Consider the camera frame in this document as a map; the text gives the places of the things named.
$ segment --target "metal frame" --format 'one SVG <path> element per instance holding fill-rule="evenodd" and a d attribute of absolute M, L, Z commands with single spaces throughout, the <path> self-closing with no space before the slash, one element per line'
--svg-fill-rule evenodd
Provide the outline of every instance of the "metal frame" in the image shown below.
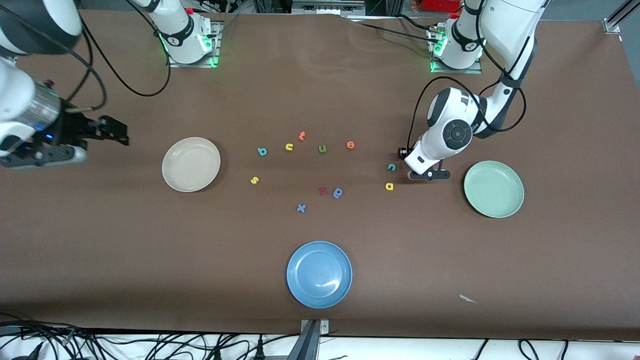
<path fill-rule="evenodd" d="M 322 320 L 308 320 L 300 337 L 293 345 L 287 360 L 316 360 L 320 347 L 320 331 Z"/>
<path fill-rule="evenodd" d="M 616 11 L 602 21 L 602 26 L 604 26 L 605 32 L 607 34 L 619 33 L 619 25 L 622 20 L 631 15 L 638 6 L 640 6 L 640 0 L 626 0 Z"/>

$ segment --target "metal bracket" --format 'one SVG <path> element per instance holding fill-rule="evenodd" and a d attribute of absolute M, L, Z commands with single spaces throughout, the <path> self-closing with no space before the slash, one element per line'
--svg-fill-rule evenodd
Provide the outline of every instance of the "metal bracket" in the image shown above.
<path fill-rule="evenodd" d="M 625 0 L 611 15 L 602 21 L 602 26 L 607 34 L 617 34 L 620 32 L 620 25 L 629 15 L 640 7 L 640 0 Z"/>
<path fill-rule="evenodd" d="M 305 326 L 307 323 L 311 321 L 310 319 L 302 319 L 302 323 L 300 324 L 300 332 L 305 330 Z M 329 334 L 329 319 L 320 319 L 320 335 Z"/>
<path fill-rule="evenodd" d="M 320 347 L 322 320 L 307 320 L 302 332 L 287 356 L 287 360 L 316 360 Z"/>
<path fill-rule="evenodd" d="M 607 34 L 617 34 L 620 32 L 620 27 L 618 25 L 615 25 L 613 27 L 609 27 L 609 23 L 607 21 L 607 18 L 604 18 L 604 20 L 602 21 L 602 27 L 604 28 L 604 32 Z"/>

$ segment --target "brown table surface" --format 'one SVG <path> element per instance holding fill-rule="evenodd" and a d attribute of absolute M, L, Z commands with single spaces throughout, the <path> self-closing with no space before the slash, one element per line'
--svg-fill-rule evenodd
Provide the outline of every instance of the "brown table surface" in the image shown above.
<path fill-rule="evenodd" d="M 82 14 L 133 87 L 163 83 L 162 52 L 137 14 Z M 451 179 L 430 183 L 409 183 L 395 156 L 435 76 L 420 40 L 333 15 L 240 15 L 217 69 L 173 69 L 151 98 L 98 59 L 109 104 L 92 116 L 128 124 L 131 146 L 91 141 L 82 165 L 0 170 L 0 309 L 86 327 L 287 333 L 329 318 L 331 330 L 366 336 L 639 339 L 639 93 L 599 22 L 541 22 L 538 40 L 525 120 L 474 139 L 446 160 Z M 456 77 L 479 91 L 498 77 L 483 65 Z M 69 56 L 19 66 L 62 96 L 84 70 Z M 414 138 L 447 86 L 426 93 Z M 91 80 L 74 103 L 98 100 Z M 204 191 L 179 193 L 161 162 L 189 136 L 212 140 L 223 164 Z M 522 178 L 512 217 L 486 218 L 465 200 L 465 172 L 483 160 Z M 340 304 L 313 310 L 291 296 L 285 268 L 320 239 L 346 251 L 354 279 Z"/>

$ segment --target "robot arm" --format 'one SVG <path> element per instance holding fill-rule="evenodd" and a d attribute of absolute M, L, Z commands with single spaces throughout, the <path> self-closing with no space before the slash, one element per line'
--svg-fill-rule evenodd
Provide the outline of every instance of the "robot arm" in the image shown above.
<path fill-rule="evenodd" d="M 156 23 L 171 61 L 194 63 L 212 51 L 211 41 L 205 41 L 212 37 L 211 21 L 187 13 L 180 0 L 135 1 Z M 0 165 L 19 169 L 79 163 L 86 159 L 85 138 L 128 145 L 126 125 L 111 117 L 90 120 L 74 112 L 75 106 L 61 99 L 50 85 L 15 66 L 19 55 L 65 53 L 16 15 L 71 49 L 82 32 L 74 1 L 0 4 Z"/>
<path fill-rule="evenodd" d="M 509 76 L 501 75 L 489 97 L 457 88 L 448 88 L 436 95 L 429 107 L 429 130 L 404 159 L 415 173 L 422 175 L 442 159 L 461 152 L 473 136 L 487 138 L 495 133 L 493 129 L 502 127 L 534 57 L 534 32 L 548 0 L 518 1 L 517 5 L 511 2 L 514 0 L 467 1 L 460 18 L 446 24 L 447 34 L 451 34 L 447 38 L 451 40 L 439 56 L 445 64 L 460 69 L 476 60 L 480 47 L 474 46 L 479 43 L 477 37 L 470 35 L 470 29 L 476 33 L 475 21 L 479 16 L 481 33 L 505 59 L 504 68 Z M 475 9 L 471 8 L 474 4 L 477 4 Z"/>
<path fill-rule="evenodd" d="M 133 1 L 151 16 L 174 62 L 191 64 L 211 53 L 211 19 L 186 12 L 180 0 Z"/>

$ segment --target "electrical wire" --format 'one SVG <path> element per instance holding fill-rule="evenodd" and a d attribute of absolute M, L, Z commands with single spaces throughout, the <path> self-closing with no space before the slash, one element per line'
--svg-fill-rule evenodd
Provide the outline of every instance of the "electrical wire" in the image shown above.
<path fill-rule="evenodd" d="M 82 36 L 84 38 L 84 41 L 86 42 L 86 46 L 89 51 L 89 65 L 93 66 L 93 46 L 91 46 L 91 41 L 89 41 L 89 36 L 87 36 L 86 31 L 84 29 L 82 30 Z M 84 75 L 82 76 L 82 79 L 80 80 L 78 85 L 76 85 L 76 88 L 74 89 L 74 91 L 72 91 L 71 95 L 67 97 L 67 101 L 71 101 L 73 98 L 76 97 L 76 95 L 80 92 L 80 89 L 82 89 L 82 87 L 84 86 L 84 83 L 89 78 L 89 74 L 91 74 L 91 72 L 89 71 L 89 69 L 86 69 L 84 71 Z"/>
<path fill-rule="evenodd" d="M 516 122 L 513 123 L 513 125 L 505 128 L 505 129 L 496 129 L 495 127 L 493 127 L 486 119 L 484 112 L 482 111 L 482 107 L 480 106 L 480 102 L 478 102 L 478 100 L 476 99 L 476 96 L 473 96 L 473 91 L 471 91 L 471 89 L 469 87 L 467 87 L 466 85 L 464 85 L 462 82 L 460 82 L 457 79 L 454 79 L 450 76 L 438 76 L 437 78 L 433 78 L 431 81 L 429 81 L 429 83 L 427 83 L 427 85 L 424 86 L 424 88 L 422 89 L 422 92 L 420 93 L 420 96 L 418 96 L 418 101 L 416 101 L 415 103 L 415 108 L 413 109 L 413 117 L 411 119 L 411 127 L 409 128 L 409 135 L 407 136 L 406 139 L 406 148 L 409 149 L 410 148 L 410 144 L 411 144 L 411 133 L 413 132 L 413 125 L 415 123 L 415 116 L 418 112 L 418 107 L 420 106 L 420 100 L 422 99 L 422 96 L 424 95 L 424 92 L 429 88 L 429 86 L 431 86 L 431 84 L 433 84 L 435 81 L 441 80 L 441 79 L 447 79 L 447 80 L 451 80 L 454 83 L 458 84 L 460 87 L 462 87 L 463 89 L 465 89 L 466 92 L 468 92 L 470 94 L 470 98 L 473 100 L 473 102 L 476 104 L 477 109 L 478 109 L 478 114 L 480 114 L 480 116 L 482 117 L 482 121 L 486 124 L 486 126 L 491 129 L 492 131 L 495 131 L 497 133 L 504 133 L 506 131 L 509 131 L 511 129 L 513 129 L 514 127 L 516 127 L 520 121 L 522 121 L 522 119 L 524 118 L 524 115 L 527 113 L 527 98 L 524 95 L 524 92 L 522 92 L 521 89 L 517 88 L 516 91 L 520 92 L 520 95 L 522 96 L 522 114 L 520 114 L 520 117 L 518 118 L 518 120 L 516 120 Z"/>
<path fill-rule="evenodd" d="M 107 337 L 97 336 L 92 333 L 88 329 L 83 329 L 80 327 L 76 327 L 74 325 L 70 325 L 67 323 L 53 323 L 53 322 L 40 322 L 36 320 L 24 320 L 18 316 L 0 313 L 2 316 L 8 316 L 13 318 L 13 320 L 0 322 L 0 326 L 16 326 L 20 328 L 19 332 L 12 332 L 9 334 L 0 335 L 2 337 L 12 337 L 3 344 L 2 347 L 6 346 L 7 343 L 11 341 L 15 341 L 17 338 L 24 339 L 32 339 L 32 338 L 41 338 L 44 341 L 48 342 L 51 345 L 52 351 L 54 352 L 54 357 L 56 360 L 60 360 L 60 355 L 56 350 L 56 343 L 59 344 L 69 355 L 71 360 L 83 358 L 83 350 L 90 353 L 89 357 L 92 357 L 96 360 L 121 360 L 108 349 L 106 349 L 100 341 L 107 341 L 108 343 L 113 343 L 115 345 L 125 345 L 131 343 L 137 343 L 142 341 L 151 341 L 154 342 L 154 346 L 148 352 L 145 357 L 146 360 L 158 360 L 160 358 L 164 360 L 173 360 L 180 355 L 185 355 L 185 353 L 189 353 L 190 357 L 193 355 L 190 351 L 185 350 L 184 348 L 193 348 L 198 349 L 203 352 L 202 359 L 211 359 L 215 353 L 220 353 L 221 349 L 230 348 L 233 346 L 237 346 L 239 344 L 245 344 L 247 346 L 247 351 L 245 352 L 245 357 L 252 351 L 251 343 L 247 340 L 233 341 L 240 334 L 222 334 L 218 336 L 218 340 L 215 347 L 207 346 L 206 343 L 206 334 L 210 334 L 208 332 L 171 332 L 168 334 L 159 334 L 156 339 L 136 339 L 132 341 L 114 341 Z M 186 339 L 180 339 L 183 336 L 189 336 Z M 193 342 L 202 339 L 204 346 L 194 345 Z M 166 348 L 168 345 L 179 345 L 178 347 L 172 347 L 172 351 L 168 356 L 160 356 L 159 354 Z"/>
<path fill-rule="evenodd" d="M 480 355 L 482 355 L 482 350 L 484 350 L 484 347 L 488 342 L 489 342 L 489 339 L 484 339 L 484 342 L 482 343 L 482 345 L 480 345 L 480 348 L 478 349 L 478 352 L 476 353 L 476 356 L 473 358 L 473 360 L 480 359 Z"/>
<path fill-rule="evenodd" d="M 19 21 L 22 25 L 24 25 L 25 27 L 29 28 L 31 31 L 34 31 L 35 33 L 37 33 L 41 37 L 44 37 L 45 39 L 47 39 L 48 41 L 52 42 L 53 44 L 55 44 L 59 48 L 63 49 L 66 53 L 68 53 L 71 56 L 73 56 L 74 58 L 76 58 L 77 61 L 80 61 L 84 65 L 84 67 L 86 67 L 86 69 L 89 70 L 93 74 L 93 76 L 95 76 L 95 79 L 98 81 L 98 85 L 100 85 L 100 90 L 102 92 L 102 100 L 100 101 L 100 103 L 98 105 L 91 106 L 90 108 L 72 108 L 72 109 L 67 109 L 66 112 L 68 112 L 68 113 L 78 113 L 78 112 L 84 112 L 84 111 L 90 111 L 90 110 L 95 111 L 95 110 L 103 108 L 106 105 L 106 103 L 107 103 L 107 89 L 104 86 L 104 82 L 102 81 L 102 78 L 100 77 L 100 75 L 98 75 L 98 72 L 93 68 L 93 66 L 91 66 L 88 62 L 86 62 L 82 58 L 82 56 L 78 55 L 75 51 L 73 51 L 73 50 L 69 49 L 68 47 L 64 46 L 59 41 L 53 39 L 52 37 L 50 37 L 49 35 L 44 33 L 42 30 L 36 28 L 34 25 L 29 23 L 29 21 L 27 21 L 25 18 L 21 17 L 20 15 L 16 14 L 13 11 L 7 9 L 7 7 L 5 7 L 4 5 L 0 4 L 0 10 L 2 10 L 4 13 L 7 13 L 10 16 L 12 16 L 15 20 Z"/>
<path fill-rule="evenodd" d="M 524 349 L 522 348 L 523 343 L 527 344 L 531 348 L 531 351 L 533 352 L 533 356 L 536 358 L 536 360 L 540 360 L 540 358 L 538 357 L 538 353 L 536 352 L 536 349 L 534 349 L 533 345 L 531 345 L 529 340 L 526 340 L 526 339 L 518 340 L 518 349 L 520 349 L 520 353 L 522 354 L 522 356 L 526 357 L 527 360 L 533 360 L 527 354 L 524 353 Z"/>
<path fill-rule="evenodd" d="M 267 341 L 263 342 L 262 346 L 267 345 L 268 343 L 272 343 L 274 341 L 278 341 L 280 339 L 290 338 L 291 336 L 299 336 L 299 334 L 290 334 L 290 335 L 279 336 L 277 338 L 273 338 L 273 339 L 270 339 L 270 340 L 267 340 Z M 259 345 L 256 345 L 256 346 L 252 347 L 251 349 L 247 350 L 244 354 L 240 355 L 236 360 L 242 360 L 242 358 L 246 358 L 247 356 L 249 356 L 249 354 L 251 354 L 252 351 L 257 349 L 258 346 Z"/>
<path fill-rule="evenodd" d="M 133 3 L 130 0 L 125 0 L 127 1 L 127 3 L 129 5 L 131 5 L 134 10 L 137 11 L 137 13 L 142 16 L 145 21 L 147 22 L 147 24 L 149 24 L 149 26 L 154 30 L 154 34 L 158 33 L 158 29 L 157 27 L 155 27 L 148 19 L 147 17 L 140 11 L 140 9 L 138 9 L 137 6 L 134 6 Z M 84 22 L 84 19 L 81 18 L 82 21 L 82 25 L 84 30 L 86 31 L 87 35 L 89 35 L 89 37 L 91 38 L 91 41 L 93 42 L 93 44 L 95 45 L 96 50 L 98 50 L 98 53 L 100 53 L 100 55 L 102 56 L 102 59 L 104 59 L 104 62 L 107 63 L 107 66 L 109 67 L 109 69 L 111 69 L 112 73 L 116 76 L 116 78 L 118 78 L 118 80 L 120 81 L 121 84 L 123 84 L 124 87 L 127 88 L 127 90 L 131 91 L 132 93 L 138 95 L 138 96 L 142 96 L 142 97 L 152 97 L 152 96 L 156 96 L 158 94 L 160 94 L 162 91 L 165 90 L 165 88 L 167 87 L 167 85 L 169 84 L 169 80 L 171 80 L 171 66 L 169 64 L 169 53 L 167 52 L 167 50 L 164 48 L 164 44 L 162 43 L 162 40 L 160 39 L 160 45 L 162 47 L 162 50 L 164 51 L 164 55 L 166 56 L 166 79 L 164 81 L 164 84 L 162 85 L 162 87 L 159 90 L 156 90 L 155 92 L 146 94 L 146 93 L 142 93 L 139 92 L 137 90 L 135 90 L 134 88 L 132 88 L 129 84 L 127 84 L 126 81 L 124 81 L 124 79 L 122 78 L 122 76 L 120 76 L 120 74 L 118 73 L 118 71 L 113 67 L 113 65 L 111 64 L 111 62 L 109 61 L 109 59 L 107 58 L 106 54 L 104 53 L 104 51 L 102 50 L 102 48 L 100 47 L 100 45 L 98 44 L 98 41 L 96 41 L 95 37 L 93 37 L 93 34 L 91 33 L 91 30 L 89 30 L 89 27 L 86 25 L 86 23 Z"/>
<path fill-rule="evenodd" d="M 387 29 L 387 28 L 381 28 L 381 27 L 375 26 L 375 25 L 362 24 L 361 22 L 359 22 L 359 24 L 362 25 L 362 26 L 367 26 L 368 28 L 378 29 L 378 30 L 382 30 L 382 31 L 388 31 L 389 33 L 402 35 L 404 37 L 416 38 L 416 39 L 424 40 L 424 41 L 427 41 L 427 42 L 438 42 L 438 40 L 433 39 L 433 38 L 419 37 L 419 36 L 412 35 L 412 34 L 402 33 L 400 31 L 396 31 L 396 30 L 391 30 L 391 29 Z"/>
<path fill-rule="evenodd" d="M 500 64 L 498 64 L 498 62 L 495 61 L 493 56 L 486 50 L 486 47 L 484 46 L 484 41 L 482 40 L 482 37 L 480 36 L 480 16 L 482 15 L 482 11 L 484 10 L 484 2 L 485 1 L 486 0 L 480 0 L 480 5 L 478 6 L 479 13 L 476 16 L 476 37 L 478 39 L 478 42 L 480 43 L 480 47 L 482 47 L 482 50 L 484 51 L 484 53 L 486 55 L 486 57 L 489 58 L 489 60 L 491 60 L 491 62 L 495 65 L 495 67 L 497 67 L 500 70 L 500 72 L 503 73 L 508 79 L 513 80 L 513 78 L 507 72 L 507 70 L 505 70 L 504 67 L 500 66 Z"/>
<path fill-rule="evenodd" d="M 423 29 L 423 30 L 428 30 L 429 29 L 429 26 L 420 25 L 417 22 L 413 21 L 412 18 L 410 18 L 409 16 L 407 16 L 407 15 L 405 15 L 403 13 L 399 13 L 397 15 L 394 15 L 394 17 L 401 17 L 404 20 L 407 20 L 409 23 L 411 23 L 411 25 L 415 26 L 416 28 Z"/>
<path fill-rule="evenodd" d="M 494 82 L 493 84 L 487 86 L 486 88 L 482 89 L 482 91 L 480 91 L 480 93 L 478 95 L 482 95 L 485 91 L 489 90 L 490 88 L 494 87 L 495 85 L 498 85 L 498 83 L 500 83 L 500 79 L 496 80 L 496 82 Z"/>
<path fill-rule="evenodd" d="M 560 360 L 564 360 L 564 356 L 566 355 L 566 349 L 569 348 L 569 340 L 564 341 L 564 349 L 562 350 L 562 354 L 560 355 Z"/>

